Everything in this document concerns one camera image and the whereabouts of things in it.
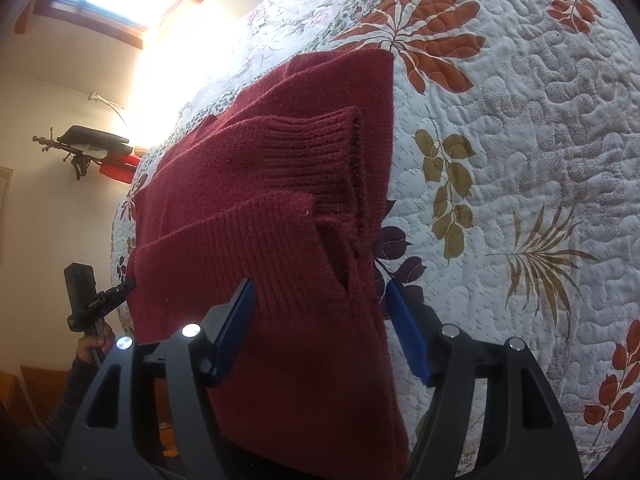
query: window frame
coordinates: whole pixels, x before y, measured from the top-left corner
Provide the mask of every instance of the window frame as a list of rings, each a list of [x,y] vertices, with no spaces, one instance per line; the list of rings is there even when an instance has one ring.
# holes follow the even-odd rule
[[[177,0],[165,12],[158,25],[158,30],[161,30],[172,17],[179,14],[187,1],[200,4],[204,0]],[[147,27],[132,22],[125,16],[120,16],[119,14],[109,12],[107,9],[93,6],[86,0],[78,0],[78,2],[81,4],[78,5],[75,0],[34,0],[32,5],[24,10],[23,16],[18,19],[18,22],[26,22],[28,16],[25,16],[25,14],[32,12],[40,16],[47,16],[56,20],[73,23],[80,27],[99,32],[100,34],[105,34],[116,40],[123,41],[135,48],[144,49],[145,38],[149,32]],[[26,27],[21,27],[20,30],[16,27],[15,31],[24,34]]]

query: bed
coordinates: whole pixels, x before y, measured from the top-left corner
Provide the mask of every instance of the bed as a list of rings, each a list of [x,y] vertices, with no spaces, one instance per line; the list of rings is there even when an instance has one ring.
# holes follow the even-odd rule
[[[113,281],[135,247],[134,193],[203,118],[295,54],[391,50],[380,308],[393,274],[477,339],[524,338],[590,473],[640,389],[640,46],[612,1],[265,0],[229,43],[226,76],[181,110],[118,208]],[[133,332],[126,304],[119,316]],[[413,446],[431,393],[386,328]],[[474,466],[485,393],[478,381],[461,473]]]

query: wooden window frame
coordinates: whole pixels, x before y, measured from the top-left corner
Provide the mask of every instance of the wooden window frame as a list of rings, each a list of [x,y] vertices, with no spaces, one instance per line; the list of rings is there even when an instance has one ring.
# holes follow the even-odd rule
[[[165,13],[159,30],[169,22],[170,18],[179,15],[186,8],[187,2],[200,4],[204,0],[177,0]],[[89,7],[77,6],[65,0],[32,0],[15,22],[14,32],[25,34],[32,15],[47,16],[56,20],[73,23],[123,41],[139,49],[145,47],[146,27],[140,27],[126,18],[109,14],[107,10],[97,12]]]

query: person's hand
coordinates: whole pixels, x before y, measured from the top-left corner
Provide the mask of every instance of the person's hand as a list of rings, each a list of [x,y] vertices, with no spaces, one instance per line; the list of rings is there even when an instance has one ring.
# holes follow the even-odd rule
[[[92,364],[94,362],[94,356],[91,353],[93,348],[101,348],[105,355],[109,353],[109,350],[116,342],[116,335],[108,323],[104,324],[104,337],[98,337],[95,335],[86,335],[78,340],[78,352],[77,355],[85,363]]]

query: red sweater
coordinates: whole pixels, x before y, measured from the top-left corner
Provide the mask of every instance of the red sweater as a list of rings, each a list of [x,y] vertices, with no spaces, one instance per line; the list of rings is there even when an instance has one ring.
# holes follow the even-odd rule
[[[134,199],[138,340],[254,280],[248,336],[210,394],[220,428],[328,479],[399,478],[408,454],[372,273],[392,72],[386,51],[298,56],[172,147]]]

